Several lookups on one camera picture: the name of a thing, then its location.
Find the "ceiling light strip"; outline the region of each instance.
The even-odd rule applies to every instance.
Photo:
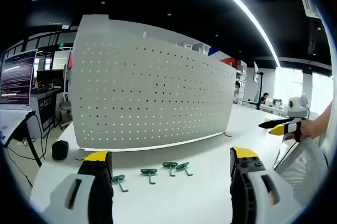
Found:
[[[253,22],[253,24],[256,26],[256,28],[259,30],[260,34],[264,38],[265,42],[267,43],[267,46],[270,49],[270,52],[272,53],[276,64],[278,67],[281,67],[279,60],[277,59],[276,52],[273,48],[272,43],[270,42],[268,36],[266,35],[265,31],[263,30],[262,26],[259,24],[257,19],[254,17],[254,15],[251,13],[251,11],[247,8],[247,6],[241,1],[241,0],[233,0],[240,8],[243,10],[243,12],[249,17],[249,19]]]

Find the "black computer mouse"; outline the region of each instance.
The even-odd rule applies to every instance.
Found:
[[[63,161],[68,155],[69,144],[67,141],[56,141],[52,145],[52,157],[55,161]]]

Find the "pegboard divider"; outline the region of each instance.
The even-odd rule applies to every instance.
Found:
[[[72,112],[81,148],[181,144],[226,130],[235,69],[174,44],[77,32]]]

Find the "ceiling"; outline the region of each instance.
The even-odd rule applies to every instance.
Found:
[[[324,27],[305,15],[301,0],[241,0],[253,13],[271,41],[281,66],[330,75],[331,65]],[[16,0],[5,23],[2,48],[26,35],[60,30],[52,22],[78,25],[83,14],[108,14],[175,31],[252,65],[274,69],[276,63],[261,34],[232,0]],[[35,18],[34,24],[27,22]],[[310,41],[314,50],[308,52]]]

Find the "green hex key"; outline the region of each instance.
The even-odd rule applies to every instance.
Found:
[[[189,164],[189,162],[182,163],[182,164],[179,164],[175,168],[176,168],[176,170],[182,170],[182,169],[184,169],[186,171],[186,174],[190,177],[190,176],[193,176],[193,174],[189,174],[189,172],[186,170],[186,167],[187,167],[188,164]]]
[[[112,181],[117,182],[120,185],[120,189],[121,189],[122,192],[128,192],[128,190],[123,189],[123,187],[121,185],[121,182],[120,182],[124,178],[125,178],[125,175],[119,175],[119,176],[112,177]]]
[[[148,182],[150,184],[156,184],[155,182],[151,181],[151,174],[157,173],[157,169],[141,169],[141,173],[148,174]]]
[[[170,176],[175,177],[175,175],[172,174],[172,167],[176,167],[178,165],[177,162],[163,162],[164,167],[170,168]]]

